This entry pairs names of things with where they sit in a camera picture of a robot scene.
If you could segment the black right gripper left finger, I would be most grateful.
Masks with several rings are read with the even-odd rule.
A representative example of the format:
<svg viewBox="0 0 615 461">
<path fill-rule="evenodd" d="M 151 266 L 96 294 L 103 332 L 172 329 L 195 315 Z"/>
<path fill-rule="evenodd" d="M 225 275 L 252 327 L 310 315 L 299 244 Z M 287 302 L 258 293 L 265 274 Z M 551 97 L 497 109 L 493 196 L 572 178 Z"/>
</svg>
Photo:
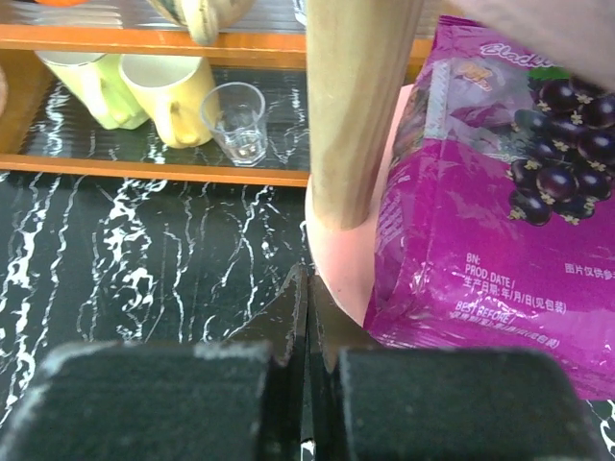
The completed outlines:
<svg viewBox="0 0 615 461">
<path fill-rule="evenodd" d="M 40 363 L 5 460 L 297 460 L 308 276 L 221 342 L 67 343 Z"/>
</svg>

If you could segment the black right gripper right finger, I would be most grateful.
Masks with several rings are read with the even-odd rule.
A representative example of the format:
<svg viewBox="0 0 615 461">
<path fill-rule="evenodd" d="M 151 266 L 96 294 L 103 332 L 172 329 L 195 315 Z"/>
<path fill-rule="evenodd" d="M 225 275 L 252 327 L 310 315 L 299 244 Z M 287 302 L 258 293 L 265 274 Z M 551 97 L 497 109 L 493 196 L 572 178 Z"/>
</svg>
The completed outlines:
<svg viewBox="0 0 615 461">
<path fill-rule="evenodd" d="M 388 349 L 307 285 L 319 460 L 605 460 L 563 370 L 519 349 Z"/>
</svg>

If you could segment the purple candy bag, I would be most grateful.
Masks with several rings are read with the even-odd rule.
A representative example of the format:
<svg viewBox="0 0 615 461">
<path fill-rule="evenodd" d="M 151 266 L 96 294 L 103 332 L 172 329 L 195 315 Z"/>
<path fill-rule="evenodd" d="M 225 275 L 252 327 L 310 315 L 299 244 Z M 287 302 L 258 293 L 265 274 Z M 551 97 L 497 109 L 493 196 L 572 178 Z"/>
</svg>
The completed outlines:
<svg viewBox="0 0 615 461">
<path fill-rule="evenodd" d="M 548 353 L 614 395 L 614 94 L 444 15 L 381 202 L 365 328 L 398 348 Z"/>
</svg>

